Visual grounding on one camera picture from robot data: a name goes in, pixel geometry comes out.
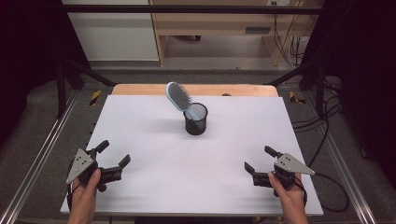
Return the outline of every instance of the black cable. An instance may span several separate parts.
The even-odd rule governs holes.
[[[317,21],[317,16],[316,15],[309,15],[309,17],[311,18],[312,21]]]
[[[335,91],[337,94],[341,91],[341,89],[334,87],[326,78],[324,79],[324,86],[328,90]]]
[[[66,175],[66,176],[69,175],[70,170],[72,169],[73,161],[74,161],[74,160],[72,160],[72,161],[69,163],[69,167],[68,167],[68,169],[67,169],[67,175]],[[67,196],[66,196],[67,206],[69,207],[69,211],[72,211],[72,200],[73,200],[72,184],[67,184],[66,187],[67,187]]]
[[[283,51],[283,45],[282,45],[282,41],[280,40],[280,36],[277,33],[277,22],[276,22],[276,18],[277,18],[277,14],[274,15],[274,41],[275,41],[275,45],[277,47],[277,49],[279,50],[280,54],[282,55],[283,59],[285,60],[286,63],[291,63],[289,61],[289,59],[286,57],[285,52]]]
[[[298,179],[298,181],[300,183],[297,183],[296,181],[294,181],[294,185],[303,191],[303,202],[304,202],[304,206],[306,206],[306,202],[308,201],[308,195],[306,194],[306,190],[304,188],[303,182],[299,178],[297,178],[297,177],[295,177],[295,178]]]
[[[297,37],[297,46],[296,46],[296,52],[295,52],[295,54],[296,54],[296,65],[298,65],[298,48],[300,47],[300,40],[301,40],[301,38],[298,36]]]
[[[330,89],[330,88],[328,88],[328,87],[324,87],[324,90],[326,91],[326,92],[328,92],[329,94],[332,94],[332,95],[336,95],[336,94],[338,94],[338,93],[334,93],[334,91],[332,91],[332,89]]]
[[[324,142],[325,142],[325,140],[326,140],[326,138],[327,138],[327,134],[329,133],[329,128],[330,128],[330,126],[329,126],[329,117],[330,117],[330,116],[329,116],[328,113],[329,113],[330,111],[332,111],[334,108],[336,108],[337,106],[339,106],[340,104],[338,103],[338,104],[336,104],[336,105],[333,105],[329,110],[327,109],[327,106],[328,106],[329,102],[330,102],[332,99],[335,99],[336,97],[338,97],[338,96],[337,96],[337,95],[334,95],[334,96],[330,97],[330,98],[326,101],[326,103],[325,103],[325,117],[324,117],[324,121],[323,121],[323,122],[326,123],[326,130],[325,130],[325,133],[323,134],[323,138],[322,138],[322,140],[320,141],[320,144],[319,144],[319,146],[318,146],[318,149],[317,149],[317,151],[316,151],[314,157],[312,158],[311,162],[309,162],[309,164],[308,164],[308,167],[311,167],[311,166],[312,166],[312,163],[313,163],[313,162],[315,161],[315,159],[317,158],[317,156],[318,156],[319,152],[321,151],[321,149],[322,149],[322,147],[323,147],[323,144],[324,144]],[[327,179],[331,180],[335,185],[338,186],[338,188],[341,189],[341,191],[343,191],[343,193],[344,193],[344,195],[345,195],[345,197],[346,197],[346,205],[345,205],[343,208],[341,208],[341,209],[334,209],[334,208],[330,208],[330,207],[328,207],[328,206],[323,205],[322,203],[320,203],[320,205],[323,207],[323,209],[326,209],[326,210],[331,211],[331,212],[334,212],[334,213],[342,213],[342,212],[345,212],[345,211],[348,209],[348,207],[349,207],[349,197],[348,197],[347,191],[344,189],[344,187],[343,187],[340,183],[338,183],[336,180],[334,180],[333,178],[331,178],[331,177],[329,177],[329,176],[327,176],[327,175],[320,174],[320,173],[315,173],[315,175],[318,175],[318,176],[321,176],[321,177],[324,177],[324,178],[327,178]]]
[[[311,121],[312,119],[317,119],[317,118],[318,118],[318,116],[314,116],[314,117],[311,118],[311,119],[297,120],[297,121],[293,121],[292,123],[306,123],[306,122],[308,122],[308,121]]]
[[[333,106],[326,112],[328,118],[332,117],[333,115],[337,114],[337,113],[340,111],[340,108],[337,108],[336,111],[330,113],[333,109],[335,109],[335,108],[336,108],[337,106],[339,106],[339,105],[340,105],[340,104],[333,105]],[[318,121],[320,121],[320,120],[321,120],[321,119],[317,118],[317,119],[315,119],[314,121],[312,121],[312,122],[310,122],[310,123],[308,123],[308,124],[301,125],[301,126],[297,126],[297,127],[293,127],[293,129],[295,130],[295,129],[305,128],[305,127],[308,127],[308,126],[310,126],[310,125],[312,125],[312,124],[314,124],[315,122],[318,122]],[[310,129],[308,129],[308,130],[299,131],[299,132],[298,132],[298,131],[294,131],[294,132],[295,132],[295,133],[304,133],[304,132],[307,132],[307,131],[309,131],[309,130],[312,130],[312,129],[314,129],[314,128],[320,126],[321,124],[323,124],[323,122],[321,122],[319,125],[316,125],[316,126],[314,126],[313,128],[310,128]]]
[[[324,175],[324,174],[320,174],[320,173],[315,173],[315,175],[321,176],[321,177],[324,177],[324,178],[326,178],[326,179],[331,180],[335,185],[338,186],[338,188],[341,189],[341,191],[343,191],[343,193],[344,193],[344,195],[345,195],[345,197],[346,197],[346,204],[345,204],[345,206],[344,206],[343,208],[341,208],[341,209],[330,208],[330,207],[328,207],[328,206],[323,205],[322,203],[320,203],[320,205],[322,206],[322,208],[324,208],[324,209],[326,209],[326,210],[328,210],[328,211],[334,212],[334,213],[342,213],[342,212],[345,212],[345,211],[348,209],[348,207],[349,207],[349,197],[348,197],[347,191],[344,189],[344,187],[343,187],[340,183],[338,183],[336,180],[334,180],[333,178],[329,177],[328,175]]]
[[[73,193],[79,186],[81,186],[81,183],[79,183],[79,184],[72,190],[72,193]]]
[[[300,44],[306,43],[306,42],[308,42],[308,40],[309,40],[309,37],[307,37],[305,41],[300,41]]]
[[[297,40],[296,40],[296,49],[294,48],[294,44],[295,44],[295,43],[294,43],[294,39],[297,39]],[[291,38],[291,43],[290,43],[290,55],[293,56],[293,57],[295,57],[296,62],[295,62],[294,65],[296,65],[296,66],[300,66],[300,65],[298,64],[298,55],[299,55],[299,53],[298,53],[298,47],[299,47],[298,41],[299,41],[299,36],[297,36],[297,37],[293,36],[293,37]]]

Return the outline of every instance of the finger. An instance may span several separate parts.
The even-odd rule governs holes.
[[[274,190],[276,191],[277,195],[279,195],[280,198],[287,196],[286,191],[283,188],[282,184],[278,179],[275,178],[272,172],[268,173],[268,179],[270,180],[271,186],[274,188]]]
[[[73,182],[72,182],[72,189],[77,188],[78,186],[80,186],[81,182],[79,181],[78,177],[76,177]]]
[[[94,194],[96,192],[96,186],[98,185],[100,181],[100,176],[101,172],[99,169],[96,169],[93,174],[91,175],[90,181],[88,182],[87,187],[85,187],[85,190],[88,193]]]
[[[297,178],[299,178],[299,180],[302,180],[302,179],[301,179],[301,174],[300,174],[300,173],[295,173],[295,175],[296,175]]]

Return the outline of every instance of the human hand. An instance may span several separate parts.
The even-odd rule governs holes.
[[[96,207],[96,186],[99,183],[100,176],[100,170],[96,169],[85,188],[78,178],[73,181],[73,188],[75,189],[73,190],[72,210],[70,211],[68,224],[88,224],[92,222]]]
[[[301,174],[295,174],[301,180]],[[283,209],[283,215],[289,224],[307,224],[308,219],[305,215],[303,191],[293,185],[289,191],[286,191],[280,181],[272,172],[268,173],[271,186],[279,195],[280,203]]]

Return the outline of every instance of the brush bristles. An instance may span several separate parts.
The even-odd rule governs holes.
[[[168,90],[172,100],[181,110],[186,110],[189,108],[191,104],[191,97],[182,85],[178,83],[172,83]]]

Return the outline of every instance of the metal bracket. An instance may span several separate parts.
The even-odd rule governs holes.
[[[66,184],[70,184],[93,163],[94,160],[90,157],[90,155],[88,155],[83,149],[79,148],[73,161],[73,166],[70,169],[69,176],[67,177]]]
[[[283,154],[277,161],[275,161],[274,165],[287,172],[305,175],[315,174],[315,171],[311,170],[305,164],[292,157],[289,153]]]

